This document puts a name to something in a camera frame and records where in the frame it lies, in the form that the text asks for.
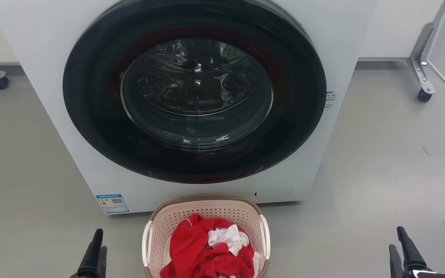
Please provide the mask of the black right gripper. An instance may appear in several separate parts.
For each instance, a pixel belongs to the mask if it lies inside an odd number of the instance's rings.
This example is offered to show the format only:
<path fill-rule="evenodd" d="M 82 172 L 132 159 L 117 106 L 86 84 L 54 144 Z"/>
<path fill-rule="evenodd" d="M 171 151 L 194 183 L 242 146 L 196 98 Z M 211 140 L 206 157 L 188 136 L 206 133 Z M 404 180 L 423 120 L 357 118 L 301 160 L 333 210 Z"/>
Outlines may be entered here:
<path fill-rule="evenodd" d="M 389 265 L 391 278 L 445 278 L 445 273 L 437 273 L 426 268 L 425 260 L 404 227 L 397 227 L 397 236 L 401 243 L 404 259 L 402 266 L 397 247 L 390 244 Z"/>

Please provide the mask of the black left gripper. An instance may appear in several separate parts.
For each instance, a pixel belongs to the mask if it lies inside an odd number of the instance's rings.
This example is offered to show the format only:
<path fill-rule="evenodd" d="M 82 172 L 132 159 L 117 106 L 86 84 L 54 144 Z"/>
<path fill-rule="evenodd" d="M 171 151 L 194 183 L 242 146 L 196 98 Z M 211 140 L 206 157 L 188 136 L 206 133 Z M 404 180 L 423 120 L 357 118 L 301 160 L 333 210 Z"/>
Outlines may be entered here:
<path fill-rule="evenodd" d="M 106 278 L 107 247 L 102 246 L 104 231 L 97 229 L 76 273 L 70 278 Z"/>

